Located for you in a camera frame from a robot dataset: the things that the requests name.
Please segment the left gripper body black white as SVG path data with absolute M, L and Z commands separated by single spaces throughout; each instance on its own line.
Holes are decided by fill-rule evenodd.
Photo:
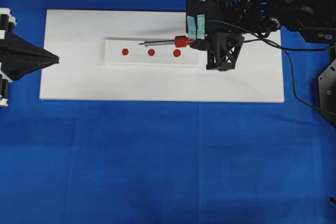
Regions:
M 17 20 L 12 16 L 9 8 L 1 7 L 1 40 L 5 39 L 6 32 L 14 32 Z M 12 80 L 1 70 L 1 108 L 7 107 L 8 101 L 8 85 Z

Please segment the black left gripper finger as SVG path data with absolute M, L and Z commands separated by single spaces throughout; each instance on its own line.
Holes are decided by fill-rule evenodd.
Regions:
M 4 32 L 4 38 L 1 39 L 1 49 L 9 54 L 40 57 L 50 61 L 59 61 L 59 57 L 44 48 L 37 47 L 30 42 L 14 35 Z
M 50 61 L 8 61 L 1 63 L 1 73 L 12 81 L 18 81 L 23 76 L 37 70 L 59 64 L 59 60 Z

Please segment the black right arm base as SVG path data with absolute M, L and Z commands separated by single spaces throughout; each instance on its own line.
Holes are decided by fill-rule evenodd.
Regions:
M 318 76 L 319 103 L 321 115 L 335 127 L 335 60 Z

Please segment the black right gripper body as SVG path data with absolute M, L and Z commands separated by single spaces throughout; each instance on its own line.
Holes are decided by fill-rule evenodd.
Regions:
M 186 0 L 186 17 L 205 15 L 205 39 L 194 40 L 190 47 L 196 50 L 209 50 L 211 34 L 225 33 L 230 30 L 225 27 L 225 24 L 233 23 L 229 18 L 234 14 L 236 7 L 238 7 L 238 0 L 206 0 L 205 2 Z

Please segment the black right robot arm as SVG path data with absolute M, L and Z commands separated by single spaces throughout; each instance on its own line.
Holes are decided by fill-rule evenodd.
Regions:
M 335 0 L 186 0 L 185 13 L 186 33 L 206 50 L 217 39 L 229 50 L 244 34 L 265 39 L 281 27 L 308 43 L 335 44 Z

